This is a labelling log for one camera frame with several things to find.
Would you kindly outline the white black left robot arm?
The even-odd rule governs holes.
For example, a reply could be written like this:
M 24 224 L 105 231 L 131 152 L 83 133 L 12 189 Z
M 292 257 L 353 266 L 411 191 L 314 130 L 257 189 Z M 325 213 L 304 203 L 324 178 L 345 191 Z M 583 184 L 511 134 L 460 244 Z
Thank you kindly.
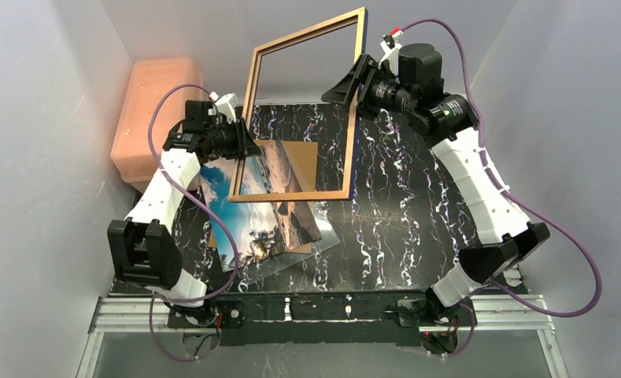
M 206 283 L 183 268 L 172 225 L 189 186 L 205 163 L 257 156 L 259 147 L 236 113 L 235 95 L 188 100 L 185 117 L 168 132 L 147 189 L 123 220 L 112 220 L 107 238 L 116 278 L 158 293 L 174 305 L 203 306 Z

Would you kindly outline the clear acrylic sheet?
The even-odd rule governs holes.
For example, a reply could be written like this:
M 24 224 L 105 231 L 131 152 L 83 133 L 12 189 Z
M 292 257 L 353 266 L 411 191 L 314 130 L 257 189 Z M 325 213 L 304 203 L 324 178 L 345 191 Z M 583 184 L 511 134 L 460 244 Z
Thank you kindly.
M 317 145 L 264 141 L 261 156 L 245 161 L 240 191 L 244 195 L 297 195 L 314 191 Z M 222 219 L 238 246 L 226 258 L 241 279 L 271 276 L 338 242 L 318 202 L 225 202 Z

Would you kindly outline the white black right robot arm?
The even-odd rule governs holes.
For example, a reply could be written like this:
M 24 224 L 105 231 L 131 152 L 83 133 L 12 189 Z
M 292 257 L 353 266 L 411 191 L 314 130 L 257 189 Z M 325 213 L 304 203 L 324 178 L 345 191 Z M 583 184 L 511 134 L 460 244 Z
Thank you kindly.
M 479 146 L 478 119 L 468 100 L 444 90 L 442 56 L 427 43 L 397 52 L 397 69 L 362 54 L 348 73 L 321 96 L 372 120 L 382 110 L 405 116 L 431 153 L 444 165 L 468 207 L 478 243 L 460 251 L 458 263 L 426 292 L 426 307 L 442 313 L 490 279 L 527 258 L 550 237 L 505 197 Z

